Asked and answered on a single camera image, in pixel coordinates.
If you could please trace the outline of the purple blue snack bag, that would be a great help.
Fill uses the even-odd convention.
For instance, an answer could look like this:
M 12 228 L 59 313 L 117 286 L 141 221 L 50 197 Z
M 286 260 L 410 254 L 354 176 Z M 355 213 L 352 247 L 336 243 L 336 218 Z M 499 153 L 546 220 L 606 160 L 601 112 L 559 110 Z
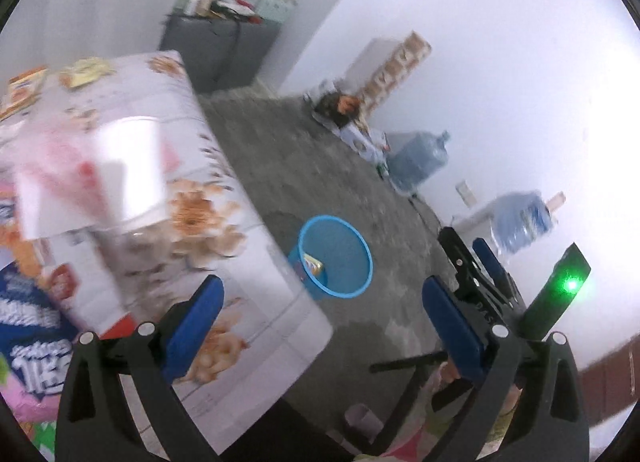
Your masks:
M 1 183 L 1 397 L 17 421 L 50 422 L 78 330 L 44 290 L 42 261 L 21 235 L 12 184 Z

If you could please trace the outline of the white yogurt bottle red cap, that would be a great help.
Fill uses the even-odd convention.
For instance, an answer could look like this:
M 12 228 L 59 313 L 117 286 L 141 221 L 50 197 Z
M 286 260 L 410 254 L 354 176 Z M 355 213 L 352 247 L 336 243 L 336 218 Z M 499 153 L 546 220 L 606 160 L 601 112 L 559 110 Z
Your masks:
M 99 338 L 124 338 L 134 332 L 136 320 L 89 231 L 39 239 L 36 251 L 44 290 L 79 330 Z

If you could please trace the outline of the blue plastic trash bin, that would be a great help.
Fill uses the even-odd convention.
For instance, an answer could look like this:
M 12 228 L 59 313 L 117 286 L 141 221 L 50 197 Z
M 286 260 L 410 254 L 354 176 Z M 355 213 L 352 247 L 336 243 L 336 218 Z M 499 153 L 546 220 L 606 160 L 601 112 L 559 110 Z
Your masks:
M 300 228 L 288 263 L 313 300 L 351 300 L 370 286 L 369 245 L 346 220 L 332 215 L 309 219 Z

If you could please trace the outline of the water dispenser with jug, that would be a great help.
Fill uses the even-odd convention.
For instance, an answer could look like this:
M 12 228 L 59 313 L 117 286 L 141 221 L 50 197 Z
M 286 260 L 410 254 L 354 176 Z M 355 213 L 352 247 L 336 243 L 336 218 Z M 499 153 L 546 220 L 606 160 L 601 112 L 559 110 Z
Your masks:
M 483 239 L 497 256 L 510 257 L 550 234 L 565 201 L 563 191 L 547 201 L 539 191 L 511 192 L 452 226 L 465 244 Z

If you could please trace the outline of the blue water jug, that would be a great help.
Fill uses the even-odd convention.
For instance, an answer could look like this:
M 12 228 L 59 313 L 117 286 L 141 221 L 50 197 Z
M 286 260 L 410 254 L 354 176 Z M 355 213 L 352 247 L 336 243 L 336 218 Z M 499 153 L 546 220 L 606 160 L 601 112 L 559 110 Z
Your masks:
M 404 196 L 416 194 L 420 185 L 448 163 L 448 132 L 392 133 L 387 135 L 387 141 L 388 177 L 394 189 Z

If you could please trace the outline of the floral tablecloth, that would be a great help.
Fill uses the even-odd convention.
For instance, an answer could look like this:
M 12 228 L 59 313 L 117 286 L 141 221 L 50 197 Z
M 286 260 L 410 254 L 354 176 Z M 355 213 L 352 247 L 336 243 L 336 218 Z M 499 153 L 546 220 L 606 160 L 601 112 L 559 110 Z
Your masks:
M 332 329 L 271 237 L 206 122 L 178 52 L 107 60 L 1 118 L 1 182 L 22 237 L 87 230 L 137 325 L 213 274 L 224 304 L 175 390 L 217 451 L 239 440 L 305 372 Z

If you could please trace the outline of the black orange bag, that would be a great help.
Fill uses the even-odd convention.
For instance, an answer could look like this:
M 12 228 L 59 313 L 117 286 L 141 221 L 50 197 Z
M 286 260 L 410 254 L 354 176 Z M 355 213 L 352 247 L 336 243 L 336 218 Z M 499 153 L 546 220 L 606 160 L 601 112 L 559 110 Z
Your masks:
M 361 99 L 356 96 L 329 92 L 318 101 L 314 113 L 342 128 L 358 118 L 360 107 Z

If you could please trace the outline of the patterned tall board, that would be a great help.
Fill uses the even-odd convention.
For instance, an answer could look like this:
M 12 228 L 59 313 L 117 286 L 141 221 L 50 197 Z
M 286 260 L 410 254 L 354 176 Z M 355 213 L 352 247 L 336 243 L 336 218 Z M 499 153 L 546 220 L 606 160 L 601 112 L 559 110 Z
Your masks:
M 375 109 L 382 106 L 390 94 L 431 55 L 431 52 L 432 46 L 427 40 L 416 31 L 412 31 L 360 88 L 360 118 L 368 118 Z

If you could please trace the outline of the yellow green snack packet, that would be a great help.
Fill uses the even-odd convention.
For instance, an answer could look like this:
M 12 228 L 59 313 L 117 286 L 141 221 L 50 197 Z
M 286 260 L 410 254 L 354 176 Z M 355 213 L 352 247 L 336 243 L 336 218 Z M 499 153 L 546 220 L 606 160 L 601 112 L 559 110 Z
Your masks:
M 58 81 L 67 89 L 78 89 L 114 72 L 115 69 L 107 60 L 91 57 L 80 59 L 71 66 L 66 66 L 58 74 Z

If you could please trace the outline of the orange noodle packet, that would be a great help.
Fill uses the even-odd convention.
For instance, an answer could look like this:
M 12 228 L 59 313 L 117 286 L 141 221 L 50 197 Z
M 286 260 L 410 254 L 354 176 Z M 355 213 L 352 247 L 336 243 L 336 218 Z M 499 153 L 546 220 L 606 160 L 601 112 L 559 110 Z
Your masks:
M 37 66 L 11 78 L 2 98 L 1 117 L 5 118 L 33 104 L 39 96 L 47 73 L 46 66 Z

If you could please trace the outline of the grey cabinet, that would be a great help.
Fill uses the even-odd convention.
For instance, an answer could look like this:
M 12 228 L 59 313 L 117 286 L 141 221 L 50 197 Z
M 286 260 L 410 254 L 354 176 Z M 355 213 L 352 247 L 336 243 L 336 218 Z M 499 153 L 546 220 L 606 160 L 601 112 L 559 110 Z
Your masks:
M 197 94 L 250 86 L 281 26 L 170 14 L 159 50 L 175 50 Z

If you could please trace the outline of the mint green organizer box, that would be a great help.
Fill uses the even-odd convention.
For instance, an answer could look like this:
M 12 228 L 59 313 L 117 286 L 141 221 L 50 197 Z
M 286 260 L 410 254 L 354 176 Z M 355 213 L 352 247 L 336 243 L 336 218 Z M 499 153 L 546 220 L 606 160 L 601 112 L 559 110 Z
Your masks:
M 283 24 L 292 14 L 296 3 L 289 0 L 255 0 L 253 10 L 265 20 Z

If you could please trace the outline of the white small bottle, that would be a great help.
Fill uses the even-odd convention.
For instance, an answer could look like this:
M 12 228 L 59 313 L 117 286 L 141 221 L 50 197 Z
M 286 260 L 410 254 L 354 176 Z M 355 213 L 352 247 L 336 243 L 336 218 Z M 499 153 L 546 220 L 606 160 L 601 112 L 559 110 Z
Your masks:
M 201 0 L 187 0 L 186 6 L 183 8 L 183 14 L 187 17 L 193 17 L 198 10 L 198 4 Z

